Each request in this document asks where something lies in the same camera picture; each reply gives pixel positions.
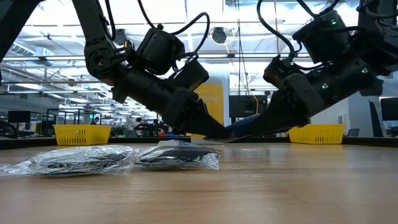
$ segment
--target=clear plastic bag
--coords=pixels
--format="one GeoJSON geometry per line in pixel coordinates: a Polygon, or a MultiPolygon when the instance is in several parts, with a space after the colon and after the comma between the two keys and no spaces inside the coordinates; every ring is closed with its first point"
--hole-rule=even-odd
{"type": "Polygon", "coordinates": [[[129,146],[85,146],[41,152],[23,162],[4,167],[0,175],[126,174],[134,151],[129,146]]]}
{"type": "Polygon", "coordinates": [[[159,146],[140,152],[134,157],[135,169],[194,169],[218,170],[221,151],[183,141],[160,142],[159,146]]]}

